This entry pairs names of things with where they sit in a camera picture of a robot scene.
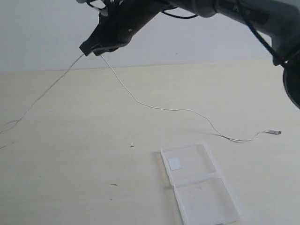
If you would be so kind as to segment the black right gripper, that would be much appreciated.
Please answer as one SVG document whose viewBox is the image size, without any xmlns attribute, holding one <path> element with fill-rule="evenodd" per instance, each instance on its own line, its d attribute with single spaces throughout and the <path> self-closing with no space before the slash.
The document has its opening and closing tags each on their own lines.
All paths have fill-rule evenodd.
<svg viewBox="0 0 300 225">
<path fill-rule="evenodd" d="M 122 0 L 108 7 L 108 16 L 80 46 L 85 56 L 101 56 L 127 45 L 132 37 L 161 11 L 169 8 L 166 0 Z"/>
</svg>

